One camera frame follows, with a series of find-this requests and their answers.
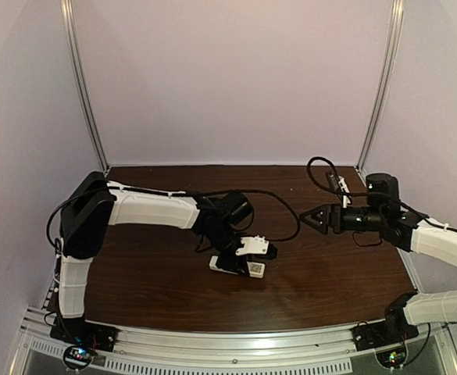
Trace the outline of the left aluminium frame post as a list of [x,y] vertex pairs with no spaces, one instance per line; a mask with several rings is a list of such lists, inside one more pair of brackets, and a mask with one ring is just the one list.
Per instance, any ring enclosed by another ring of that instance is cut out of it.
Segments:
[[110,165],[106,158],[102,139],[98,132],[95,114],[91,105],[91,99],[87,87],[86,77],[84,74],[83,61],[77,38],[77,26],[73,11],[73,1],[61,0],[60,6],[62,21],[66,32],[70,61],[73,68],[75,85],[79,96],[80,107],[83,113],[91,144],[95,151],[95,156],[99,168],[107,173]]

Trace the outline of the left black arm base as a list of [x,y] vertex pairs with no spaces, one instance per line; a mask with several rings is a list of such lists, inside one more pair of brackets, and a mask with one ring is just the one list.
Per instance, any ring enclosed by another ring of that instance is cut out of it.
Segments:
[[67,344],[81,345],[97,351],[112,352],[118,330],[115,327],[89,323],[84,317],[56,317],[50,337]]

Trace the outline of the white remote control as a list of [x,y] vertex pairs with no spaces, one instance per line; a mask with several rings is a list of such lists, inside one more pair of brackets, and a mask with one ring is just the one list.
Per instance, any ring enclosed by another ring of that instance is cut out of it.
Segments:
[[262,279],[266,265],[262,262],[253,262],[247,259],[224,259],[221,256],[213,255],[209,260],[209,268],[216,272]]

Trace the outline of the right aluminium frame post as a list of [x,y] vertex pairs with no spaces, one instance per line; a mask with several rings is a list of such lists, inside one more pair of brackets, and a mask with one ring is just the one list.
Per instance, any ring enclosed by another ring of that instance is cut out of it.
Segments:
[[370,114],[366,136],[362,144],[356,169],[363,172],[375,141],[376,132],[379,127],[380,118],[383,112],[384,103],[387,98],[391,75],[395,67],[398,48],[402,35],[404,22],[405,2],[403,0],[392,1],[391,15],[388,23],[387,40],[384,50],[383,63],[380,71],[380,78],[377,85],[377,92],[374,98],[373,108]]

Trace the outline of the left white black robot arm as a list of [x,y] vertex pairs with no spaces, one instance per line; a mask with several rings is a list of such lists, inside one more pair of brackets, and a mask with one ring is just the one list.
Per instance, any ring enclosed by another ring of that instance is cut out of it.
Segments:
[[239,191],[216,198],[184,191],[153,191],[107,181],[90,173],[60,208],[59,315],[64,320],[84,318],[84,296],[91,263],[102,248],[109,226],[145,224],[193,230],[209,240],[218,253],[209,267],[223,273],[261,278],[267,241],[238,233],[234,228],[253,212]]

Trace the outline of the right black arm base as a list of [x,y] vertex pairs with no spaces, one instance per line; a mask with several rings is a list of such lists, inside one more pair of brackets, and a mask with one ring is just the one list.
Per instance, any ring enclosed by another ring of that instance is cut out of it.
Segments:
[[386,320],[374,323],[361,321],[350,332],[357,352],[402,344],[406,340],[416,338],[419,335],[418,328],[415,326],[408,325],[400,328],[393,326],[391,322]]

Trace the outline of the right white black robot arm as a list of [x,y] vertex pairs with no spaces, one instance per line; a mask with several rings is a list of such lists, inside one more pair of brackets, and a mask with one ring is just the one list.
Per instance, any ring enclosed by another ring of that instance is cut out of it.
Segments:
[[[375,232],[404,252],[457,267],[457,229],[403,204],[396,177],[371,173],[363,195],[365,206],[322,205],[300,214],[299,219],[321,234]],[[457,290],[405,294],[386,308],[385,321],[393,334],[424,323],[457,323]]]

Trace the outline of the front aluminium rail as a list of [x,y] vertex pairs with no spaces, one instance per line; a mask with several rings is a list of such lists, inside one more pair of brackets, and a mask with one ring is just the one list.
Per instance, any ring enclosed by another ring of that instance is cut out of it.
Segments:
[[111,352],[84,374],[457,374],[447,327],[421,326],[405,341],[410,363],[385,368],[387,348],[359,351],[354,325],[274,333],[188,333],[116,327]]

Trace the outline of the aluminium frame post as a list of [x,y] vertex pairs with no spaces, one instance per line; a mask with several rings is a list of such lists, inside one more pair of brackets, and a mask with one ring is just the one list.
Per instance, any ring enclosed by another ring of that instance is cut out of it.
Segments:
[[106,158],[102,139],[98,132],[95,114],[91,105],[91,99],[87,87],[86,77],[84,74],[83,61],[77,38],[77,26],[73,11],[73,1],[61,0],[60,6],[62,21],[66,32],[70,61],[73,68],[75,85],[79,96],[80,107],[83,113],[91,144],[95,151],[95,156],[99,168],[107,173],[110,165]]
[[395,67],[398,48],[402,35],[404,22],[405,2],[403,0],[392,1],[391,15],[388,23],[387,40],[384,50],[383,63],[380,71],[380,78],[377,85],[377,92],[374,98],[373,108],[370,114],[366,136],[362,144],[356,169],[363,172],[375,141],[376,132],[379,127],[380,118],[383,112],[384,103],[387,98],[391,75]]

